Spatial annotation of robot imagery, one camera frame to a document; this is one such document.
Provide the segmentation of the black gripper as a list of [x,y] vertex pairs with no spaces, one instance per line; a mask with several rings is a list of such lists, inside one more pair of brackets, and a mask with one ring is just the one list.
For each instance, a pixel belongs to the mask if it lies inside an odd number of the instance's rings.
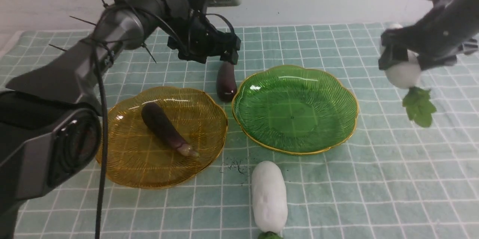
[[180,60],[192,60],[205,64],[208,57],[236,65],[241,39],[236,35],[231,22],[217,14],[229,28],[222,32],[208,20],[208,7],[233,6],[234,0],[185,0],[181,16],[169,20],[169,25],[178,39],[168,37],[167,46],[178,51]]

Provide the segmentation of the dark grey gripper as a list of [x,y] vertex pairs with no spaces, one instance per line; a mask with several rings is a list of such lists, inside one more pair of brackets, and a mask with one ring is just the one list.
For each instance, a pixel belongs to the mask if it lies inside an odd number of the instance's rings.
[[417,53],[422,71],[453,66],[457,63],[458,55],[470,55],[478,51],[477,33],[478,27],[450,23],[416,23],[387,29],[381,35],[387,45],[381,47],[378,67],[388,70],[409,61],[408,50]]

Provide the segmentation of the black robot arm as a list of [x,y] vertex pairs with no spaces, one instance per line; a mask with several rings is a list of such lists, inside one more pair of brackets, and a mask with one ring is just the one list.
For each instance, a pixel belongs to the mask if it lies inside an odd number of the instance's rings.
[[82,171],[107,134],[103,75],[122,51],[160,28],[182,60],[236,64],[241,41],[219,32],[207,7],[236,0],[114,0],[89,36],[50,63],[14,77],[1,92],[1,238],[12,239],[19,208]]

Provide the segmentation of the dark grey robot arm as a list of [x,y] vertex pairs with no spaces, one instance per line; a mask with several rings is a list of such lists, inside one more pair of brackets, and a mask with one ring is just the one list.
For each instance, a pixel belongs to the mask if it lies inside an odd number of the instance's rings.
[[458,55],[478,51],[479,0],[429,1],[433,7],[416,23],[382,33],[380,70],[405,63],[409,51],[417,53],[422,71],[453,66]]

